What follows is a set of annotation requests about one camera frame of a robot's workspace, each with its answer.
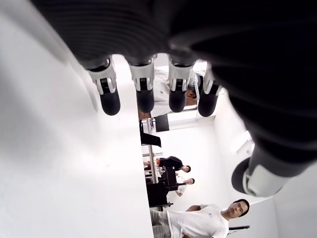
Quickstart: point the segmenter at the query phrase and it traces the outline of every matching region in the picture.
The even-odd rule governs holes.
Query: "metal pole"
[[[150,130],[150,119],[147,119],[147,128],[148,128],[149,134],[151,135],[152,133]],[[148,147],[149,147],[149,156],[150,156],[150,164],[151,164],[153,183],[158,183],[159,179],[158,179],[157,174],[156,174],[152,145],[148,145]]]

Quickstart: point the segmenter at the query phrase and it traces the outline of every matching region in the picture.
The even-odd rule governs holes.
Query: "black hair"
[[[187,167],[188,167],[188,171],[187,171],[187,173],[189,173],[189,172],[192,170],[192,168],[191,168],[189,165],[185,165],[185,166],[187,166]]]
[[[237,200],[237,201],[235,201],[233,203],[236,203],[236,202],[245,202],[246,205],[248,206],[248,209],[244,213],[242,213],[241,216],[240,216],[240,217],[243,217],[244,215],[246,215],[249,212],[250,204],[249,204],[249,202],[246,199],[239,199],[239,200]]]
[[[200,85],[198,86],[198,91],[199,91],[199,95],[200,95],[202,92],[202,89],[203,89],[204,77],[199,73],[196,73],[196,75],[200,78]],[[195,98],[197,98],[197,93],[195,90],[193,92],[195,93],[195,96],[193,97],[195,99]]]

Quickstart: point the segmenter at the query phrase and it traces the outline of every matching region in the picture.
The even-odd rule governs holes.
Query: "white t-shirt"
[[[154,94],[154,108],[151,111],[151,117],[164,115],[171,112],[169,108],[169,87],[168,84],[168,72],[160,69],[154,70],[153,80],[153,94]]]
[[[185,179],[182,176],[176,177],[177,183],[184,183]],[[180,185],[178,186],[178,192],[179,193],[184,193],[186,189],[186,185]]]
[[[194,238],[225,238],[229,222],[221,215],[216,205],[201,205],[200,211],[167,211],[171,238],[181,238],[186,232]]]

